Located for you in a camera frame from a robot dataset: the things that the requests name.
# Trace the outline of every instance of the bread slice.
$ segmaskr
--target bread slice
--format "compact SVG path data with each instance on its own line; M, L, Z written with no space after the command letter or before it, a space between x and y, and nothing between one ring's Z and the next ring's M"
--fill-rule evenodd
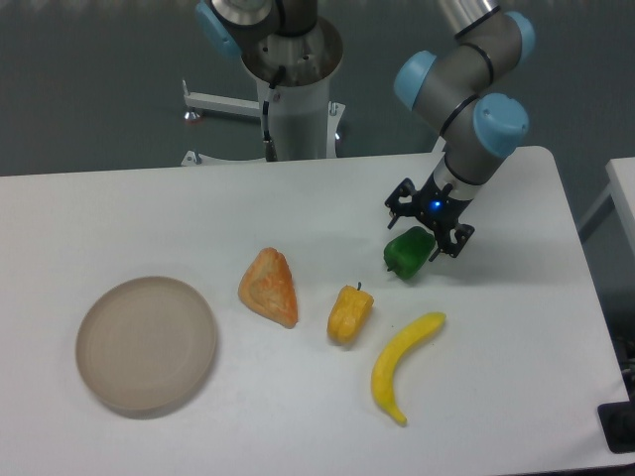
M238 297L254 312L285 327L298 323L298 302L285 256L262 250L242 277Z

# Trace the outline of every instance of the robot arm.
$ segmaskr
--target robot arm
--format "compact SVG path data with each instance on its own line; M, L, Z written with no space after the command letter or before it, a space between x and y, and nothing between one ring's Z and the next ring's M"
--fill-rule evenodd
M437 251L458 256L474 232L458 217L527 133L524 108L503 94L479 94L532 51L534 30L519 13L503 14L493 0L440 0L458 47L443 59L429 52L410 58L395 92L447 143L421 190L409 178L385 204L392 221L414 216L435 234ZM400 198L412 198L402 202Z
M299 37L318 22L318 0L201 0L196 17L226 56L249 53L270 35Z

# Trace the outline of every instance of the gray floor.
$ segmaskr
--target gray floor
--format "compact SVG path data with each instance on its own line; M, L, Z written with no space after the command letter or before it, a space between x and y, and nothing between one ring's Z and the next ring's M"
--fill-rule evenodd
M495 89L528 109L526 143L554 153L578 219L607 184L606 162L635 156L635 2L501 3L533 21L538 44ZM341 152L429 150L436 137L398 102L392 82L416 51L442 55L453 47L436 2L319 4L344 41L331 86L332 98L347 106ZM175 167L189 149L233 160L261 156L253 121L182 120L183 77L192 91L255 99L240 63L221 59L204 41L194 5L0 0L0 175ZM378 190L379 201L385 192ZM614 213L585 251L608 321L635 334L635 259Z

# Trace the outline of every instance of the banana tip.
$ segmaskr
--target banana tip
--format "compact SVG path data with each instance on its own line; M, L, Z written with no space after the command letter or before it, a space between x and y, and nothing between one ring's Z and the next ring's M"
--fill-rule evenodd
M406 416L397 408L388 410L388 415L390 415L392 419L401 426L406 426L406 423L408 423Z

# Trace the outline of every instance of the toy green pepper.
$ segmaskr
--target toy green pepper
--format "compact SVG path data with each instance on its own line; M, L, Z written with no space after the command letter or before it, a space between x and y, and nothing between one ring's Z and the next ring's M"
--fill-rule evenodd
M421 226L412 227L384 248L388 271L394 271L402 280L411 279L424 266L436 244L435 237Z

